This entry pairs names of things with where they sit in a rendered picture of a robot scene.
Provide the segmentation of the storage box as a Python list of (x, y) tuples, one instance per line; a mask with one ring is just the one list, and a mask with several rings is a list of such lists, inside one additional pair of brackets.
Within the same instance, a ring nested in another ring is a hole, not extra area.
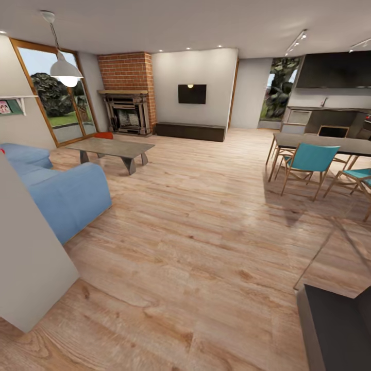
[(105, 139), (113, 139), (113, 133), (112, 132), (99, 132), (94, 135), (95, 138), (105, 138)]

